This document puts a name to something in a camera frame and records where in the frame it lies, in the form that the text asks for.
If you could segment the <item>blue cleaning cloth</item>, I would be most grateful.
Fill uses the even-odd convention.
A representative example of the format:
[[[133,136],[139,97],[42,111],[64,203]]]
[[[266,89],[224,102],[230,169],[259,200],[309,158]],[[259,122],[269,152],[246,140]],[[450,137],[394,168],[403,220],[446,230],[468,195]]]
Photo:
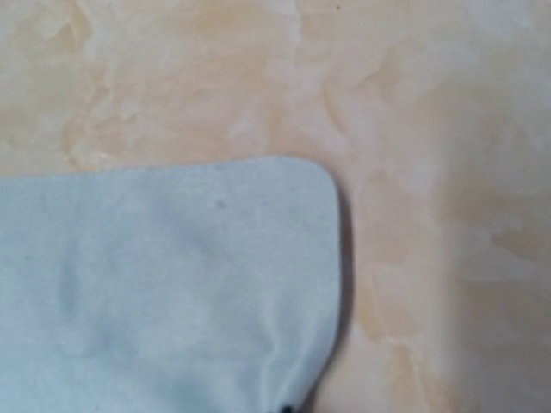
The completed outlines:
[[[2,179],[2,411],[298,411],[339,238],[336,183],[300,158]]]

